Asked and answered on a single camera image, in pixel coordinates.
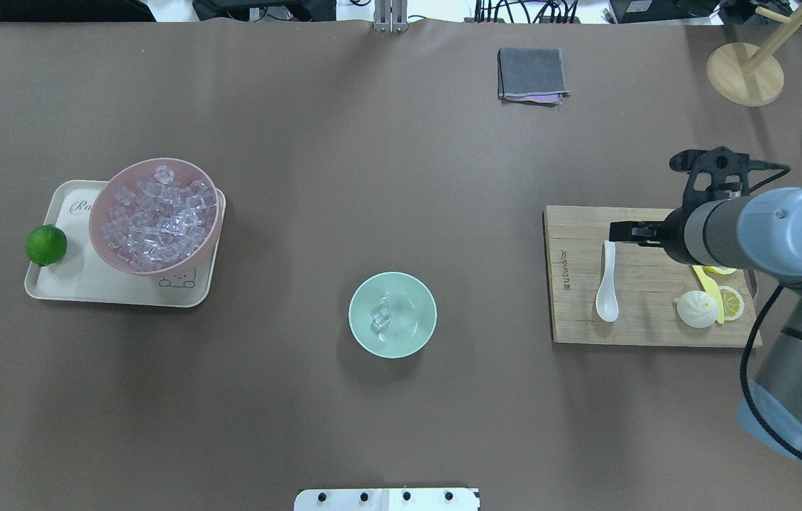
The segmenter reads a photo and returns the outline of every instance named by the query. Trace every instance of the pink bowl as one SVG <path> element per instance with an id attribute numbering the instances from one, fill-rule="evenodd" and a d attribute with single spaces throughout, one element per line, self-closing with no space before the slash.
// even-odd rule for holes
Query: pink bowl
<path id="1" fill-rule="evenodd" d="M 151 177 L 155 172 L 155 167 L 159 165 L 167 165 L 168 168 L 174 171 L 174 181 L 180 181 L 180 183 L 188 185 L 199 179 L 210 187 L 215 188 L 212 179 L 203 172 L 201 168 L 190 162 L 178 160 L 177 158 L 152 158 L 137 164 L 132 164 L 118 172 L 115 177 L 108 181 L 108 184 L 105 185 L 99 193 L 99 196 L 96 197 L 95 204 L 92 205 L 92 213 L 89 215 L 89 239 L 92 240 L 93 249 L 95 249 L 106 263 L 128 274 L 164 275 L 176 273 L 181 266 L 196 265 L 210 258 L 212 251 L 215 250 L 217 241 L 219 241 L 219 236 L 221 235 L 222 210 L 220 204 L 217 204 L 219 197 L 216 193 L 216 216 L 215 222 L 209 230 L 209 235 L 206 236 L 206 240 L 202 242 L 202 245 L 196 249 L 196 252 L 191 253 L 188 258 L 180 261 L 176 265 L 171 265 L 154 272 L 138 272 L 133 269 L 133 266 L 121 261 L 118 256 L 116 256 L 116 253 L 108 247 L 108 244 L 105 243 L 101 235 L 101 226 L 108 222 L 108 210 L 119 205 L 114 200 L 114 195 L 118 192 L 120 187 L 127 187 L 131 190 L 135 190 L 137 178 L 141 175 L 149 175 L 149 177 Z"/>

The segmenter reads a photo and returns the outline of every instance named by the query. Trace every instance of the round wooden base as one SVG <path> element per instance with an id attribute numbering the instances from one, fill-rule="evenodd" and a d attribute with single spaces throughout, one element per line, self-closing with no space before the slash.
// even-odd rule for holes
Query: round wooden base
<path id="1" fill-rule="evenodd" d="M 783 68 L 773 55 L 748 75 L 742 72 L 742 65 L 757 49 L 749 43 L 729 43 L 716 48 L 707 59 L 710 84 L 732 103 L 764 106 L 783 91 Z"/>

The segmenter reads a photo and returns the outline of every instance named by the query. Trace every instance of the gray cloth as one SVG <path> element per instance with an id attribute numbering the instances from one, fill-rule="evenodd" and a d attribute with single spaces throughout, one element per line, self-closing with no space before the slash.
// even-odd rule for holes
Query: gray cloth
<path id="1" fill-rule="evenodd" d="M 502 48 L 498 67 L 499 99 L 559 104 L 571 93 L 558 48 Z"/>

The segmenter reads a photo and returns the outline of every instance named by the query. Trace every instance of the cutting board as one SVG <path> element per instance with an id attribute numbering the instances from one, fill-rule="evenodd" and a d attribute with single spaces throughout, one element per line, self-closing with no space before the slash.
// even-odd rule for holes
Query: cutting board
<path id="1" fill-rule="evenodd" d="M 546 258 L 553 339 L 558 343 L 633 346 L 743 347 L 754 323 L 754 302 L 745 274 L 714 275 L 745 301 L 738 320 L 692 328 L 676 313 L 673 300 L 702 289 L 692 268 L 673 261 L 663 249 L 616 243 L 615 293 L 619 318 L 607 323 L 593 302 L 603 274 L 603 241 L 609 223 L 663 220 L 670 209 L 547 206 Z M 760 336 L 755 346 L 761 345 Z"/>

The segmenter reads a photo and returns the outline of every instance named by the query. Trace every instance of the wire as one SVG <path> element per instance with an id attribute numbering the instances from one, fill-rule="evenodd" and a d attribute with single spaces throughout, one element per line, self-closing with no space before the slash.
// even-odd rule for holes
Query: wire
<path id="1" fill-rule="evenodd" d="M 547 7 L 551 7 L 553 9 L 553 13 L 556 13 L 557 6 L 553 3 L 553 0 L 546 0 L 546 2 L 543 3 L 543 8 L 540 9 L 540 12 L 538 12 L 537 16 L 534 17 L 533 23 L 540 23 L 540 20 L 543 19 L 543 14 L 546 13 Z"/>
<path id="2" fill-rule="evenodd" d="M 527 2 L 546 2 L 547 0 L 502 0 L 499 2 L 498 6 L 505 6 L 508 8 L 510 4 L 515 3 L 521 6 L 521 9 L 524 10 L 524 18 L 527 19 L 527 22 L 530 23 L 530 11 L 527 10 Z M 511 10 L 508 11 L 508 16 L 511 17 Z"/>
<path id="3" fill-rule="evenodd" d="M 748 193 L 750 194 L 751 192 L 755 191 L 756 189 L 758 189 L 760 187 L 763 187 L 764 185 L 767 185 L 769 183 L 773 183 L 773 181 L 777 181 L 777 179 L 779 179 L 780 177 L 783 177 L 784 175 L 789 174 L 789 171 L 791 170 L 791 167 L 788 166 L 788 165 L 775 165 L 774 168 L 780 169 L 780 172 L 777 172 L 776 174 L 771 175 L 771 177 L 768 177 L 767 179 L 764 179 L 764 181 L 759 182 L 757 185 L 754 185 L 753 187 L 749 187 L 748 188 Z"/>
<path id="4" fill-rule="evenodd" d="M 796 449 L 796 447 L 791 446 L 791 444 L 786 442 L 770 424 L 767 424 L 764 415 L 761 415 L 761 412 L 757 409 L 757 405 L 754 404 L 754 398 L 751 396 L 751 388 L 748 386 L 748 360 L 751 358 L 751 350 L 754 348 L 754 339 L 757 336 L 758 330 L 761 329 L 761 323 L 764 323 L 764 318 L 767 317 L 767 313 L 770 312 L 770 308 L 774 306 L 774 302 L 780 297 L 781 292 L 783 292 L 783 285 L 777 285 L 776 289 L 774 289 L 774 293 L 767 298 L 767 303 L 764 304 L 764 308 L 761 309 L 761 312 L 758 313 L 757 318 L 754 320 L 751 333 L 748 334 L 748 342 L 745 343 L 745 349 L 742 350 L 742 362 L 739 363 L 739 379 L 742 381 L 742 394 L 745 395 L 745 403 L 747 403 L 748 408 L 751 409 L 751 413 L 754 415 L 754 419 L 757 420 L 757 424 L 760 424 L 761 427 L 764 428 L 764 431 L 770 434 L 771 439 L 780 444 L 780 446 L 783 446 L 783 449 L 789 451 L 791 455 L 802 461 L 802 452 Z"/>
<path id="5" fill-rule="evenodd" d="M 265 13 L 265 15 L 266 15 L 266 16 L 268 16 L 268 17 L 270 17 L 271 19 L 277 19 L 277 20 L 279 20 L 279 21 L 296 21 L 296 20 L 297 20 L 296 18 L 291 18 L 291 19 L 283 19 L 283 18 L 279 18 L 279 17 L 274 17 L 274 16 L 272 16 L 272 14 L 270 14 L 270 13 L 268 13 L 268 12 L 267 12 L 267 13 Z"/>
<path id="6" fill-rule="evenodd" d="M 558 16 L 556 16 L 556 23 L 564 23 L 564 22 L 566 22 L 566 16 L 568 16 L 568 10 L 571 8 L 571 7 L 568 6 L 568 3 L 566 2 L 566 0 L 561 0 L 561 1 L 562 1 L 563 6 L 565 6 L 565 7 L 564 7 L 564 10 L 562 11 L 562 13 L 560 13 L 560 14 L 558 14 Z"/>
<path id="7" fill-rule="evenodd" d="M 501 6 L 502 6 L 501 0 L 498 3 L 495 4 L 495 14 L 493 14 L 493 18 L 496 19 L 496 20 L 499 19 L 499 7 L 501 7 Z M 509 6 L 508 2 L 505 2 L 505 10 L 508 11 L 508 20 L 511 23 L 514 23 L 515 22 L 515 16 L 514 16 L 514 14 L 512 14 L 512 9 L 511 9 L 511 6 Z"/>

